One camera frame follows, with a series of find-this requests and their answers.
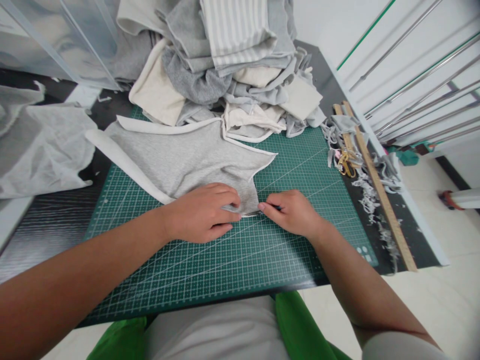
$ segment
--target table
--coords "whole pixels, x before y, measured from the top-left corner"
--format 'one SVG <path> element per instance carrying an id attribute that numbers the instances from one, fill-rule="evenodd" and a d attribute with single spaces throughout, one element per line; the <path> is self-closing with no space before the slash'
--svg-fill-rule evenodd
<path id="1" fill-rule="evenodd" d="M 345 95 L 346 92 L 343 91 L 334 70 L 332 71 L 320 50 L 300 41 L 297 41 L 297 45 L 312 54 L 310 65 L 313 67 L 314 84 L 323 95 L 320 107 L 325 115 L 332 115 L 332 105 L 340 104 L 343 100 L 350 101 L 355 111 L 355 102 Z M 34 89 L 32 80 L 38 80 L 46 86 L 45 104 L 64 101 L 75 86 L 69 81 L 57 83 L 44 76 L 16 71 L 0 71 L 1 85 Z M 112 100 L 97 102 L 91 109 L 91 117 L 98 124 L 99 129 L 103 130 L 115 121 L 116 114 L 130 115 L 132 104 L 128 101 L 127 93 L 103 90 L 100 96 L 102 98 L 109 96 Z M 364 130 L 371 132 L 365 118 L 359 113 L 357 116 L 362 122 Z M 369 144 L 370 150 L 375 149 L 379 152 L 380 144 L 376 138 L 373 138 L 373 135 L 370 135 L 370 138 L 372 139 Z M 0 283 L 82 242 L 109 167 L 110 161 L 97 150 L 92 163 L 80 173 L 83 179 L 93 180 L 92 186 L 35 197 L 9 243 L 0 254 Z M 390 274 L 392 272 L 390 255 L 384 249 L 376 228 L 369 224 L 368 216 L 359 203 L 362 198 L 361 189 L 352 186 L 351 179 L 345 176 L 342 179 L 378 259 L 379 265 L 375 269 L 382 275 Z M 402 230 L 418 268 L 446 265 L 448 260 L 429 233 L 430 230 L 410 195 L 404 193 L 402 195 L 389 194 L 388 196 L 396 216 L 403 220 Z M 403 264 L 400 264 L 399 271 L 404 270 Z M 327 281 L 299 283 L 288 287 L 272 288 L 263 293 L 251 293 L 248 296 L 278 293 L 326 283 Z"/>

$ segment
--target floor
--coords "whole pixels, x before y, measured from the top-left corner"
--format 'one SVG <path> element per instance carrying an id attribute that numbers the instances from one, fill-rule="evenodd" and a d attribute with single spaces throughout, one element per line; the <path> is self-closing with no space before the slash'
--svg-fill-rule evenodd
<path id="1" fill-rule="evenodd" d="M 438 200 L 437 191 L 457 188 L 434 159 L 421 157 L 418 165 L 403 167 L 401 174 L 451 265 L 384 278 L 447 355 L 478 359 L 480 216 L 474 210 L 448 210 Z M 300 293 L 325 337 L 352 359 L 360 359 L 360 347 L 332 287 Z M 84 360 L 109 325 L 72 331 L 43 360 Z"/>

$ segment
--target striped fabric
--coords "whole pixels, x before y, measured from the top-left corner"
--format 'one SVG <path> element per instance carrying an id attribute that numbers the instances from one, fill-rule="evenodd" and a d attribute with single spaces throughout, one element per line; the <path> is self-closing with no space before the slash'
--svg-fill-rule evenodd
<path id="1" fill-rule="evenodd" d="M 277 36 L 269 29 L 267 0 L 200 0 L 215 68 L 270 55 Z"/>

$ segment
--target green cutting mat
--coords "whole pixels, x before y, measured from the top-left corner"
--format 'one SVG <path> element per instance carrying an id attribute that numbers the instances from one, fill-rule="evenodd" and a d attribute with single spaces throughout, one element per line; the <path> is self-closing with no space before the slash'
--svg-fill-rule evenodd
<path id="1" fill-rule="evenodd" d="M 145 119 L 137 107 L 132 117 Z M 378 265 L 339 171 L 327 167 L 329 149 L 319 128 L 307 128 L 294 138 L 274 134 L 254 147 L 278 153 L 253 178 L 260 201 L 270 193 L 299 189 L 372 266 Z M 113 164 L 85 238 L 160 205 Z M 169 243 L 110 293 L 82 325 L 164 312 L 324 276 L 305 238 L 282 230 L 264 215 L 244 218 L 208 244 Z"/>

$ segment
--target black table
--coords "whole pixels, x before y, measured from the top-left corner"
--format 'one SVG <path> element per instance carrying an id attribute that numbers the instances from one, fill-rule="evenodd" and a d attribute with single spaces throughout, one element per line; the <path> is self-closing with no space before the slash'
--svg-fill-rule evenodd
<path id="1" fill-rule="evenodd" d="M 310 66 L 313 67 L 313 81 L 323 95 L 320 107 L 326 116 L 330 116 L 333 114 L 333 104 L 341 104 L 346 99 L 345 94 L 320 50 L 300 41 L 297 41 L 297 45 L 312 54 Z M 0 85 L 36 89 L 33 80 L 38 80 L 46 86 L 43 104 L 62 103 L 76 85 L 65 80 L 56 82 L 49 77 L 40 75 L 0 70 Z M 107 96 L 112 100 L 96 102 L 91 109 L 91 118 L 101 130 L 115 121 L 116 115 L 128 117 L 133 108 L 126 92 L 115 93 L 111 90 L 103 90 L 100 97 Z M 110 164 L 110 160 L 96 150 L 91 164 L 80 172 L 82 179 L 93 180 L 92 186 L 35 197 L 0 254 L 0 283 L 83 241 Z M 382 275 L 390 274 L 392 272 L 390 255 L 384 249 L 377 228 L 370 225 L 368 215 L 359 203 L 359 200 L 362 199 L 362 190 L 352 186 L 352 179 L 346 176 L 342 178 L 378 259 L 379 265 L 375 269 Z M 427 268 L 440 265 L 425 236 L 418 231 L 418 224 L 403 197 L 399 194 L 388 194 L 388 197 L 397 218 L 403 219 L 401 228 L 417 267 Z M 399 261 L 398 270 L 405 270 L 401 261 Z M 299 284 L 296 288 L 314 285 Z"/>

